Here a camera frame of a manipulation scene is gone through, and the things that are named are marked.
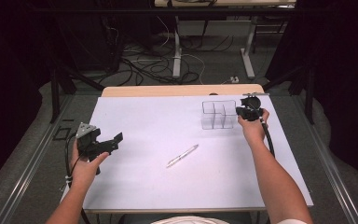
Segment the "white paper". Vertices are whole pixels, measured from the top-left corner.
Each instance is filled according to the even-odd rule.
[[[278,162],[313,205],[268,96],[258,96]],[[123,133],[124,140],[101,165],[84,202],[87,210],[188,210],[264,208],[251,150],[234,117],[232,129],[203,130],[202,102],[240,95],[101,97],[89,124],[98,141]],[[190,147],[190,155],[166,168]]]

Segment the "pen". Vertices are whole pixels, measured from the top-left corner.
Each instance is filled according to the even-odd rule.
[[[177,162],[179,162],[179,160],[181,160],[182,158],[184,158],[185,156],[187,156],[188,154],[190,154],[190,152],[196,150],[196,148],[199,146],[199,144],[196,144],[195,146],[189,148],[186,152],[182,153],[181,155],[179,155],[178,157],[176,157],[175,159],[171,160],[168,162],[167,164],[167,168],[173,166],[174,164],[176,164]]]

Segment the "person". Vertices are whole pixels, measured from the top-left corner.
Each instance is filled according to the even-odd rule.
[[[263,109],[267,124],[269,112]],[[248,121],[238,116],[243,135],[252,150],[258,186],[271,223],[301,224],[312,223],[310,211],[304,197],[293,178],[275,160],[264,144],[265,132],[260,119]],[[47,223],[77,223],[86,193],[94,179],[98,166],[106,159],[107,153],[101,154],[92,162],[80,159],[73,172],[72,187]],[[76,142],[73,147],[72,164],[78,157]],[[181,221],[198,221],[198,223],[227,223],[210,217],[171,217],[158,220],[156,224],[178,224]]]

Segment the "white shirt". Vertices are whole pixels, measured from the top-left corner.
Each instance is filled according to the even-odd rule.
[[[171,217],[152,224],[229,224],[225,221],[207,217]],[[278,224],[307,224],[296,219],[286,219]]]

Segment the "left hand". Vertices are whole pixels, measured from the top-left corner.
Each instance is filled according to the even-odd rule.
[[[77,140],[75,140],[71,159],[72,167],[75,166],[75,169],[72,172],[73,180],[71,188],[81,189],[85,191],[89,190],[92,181],[95,178],[95,174],[97,172],[98,167],[108,156],[109,153],[104,152],[91,162],[88,162],[89,158],[87,157],[79,158]]]

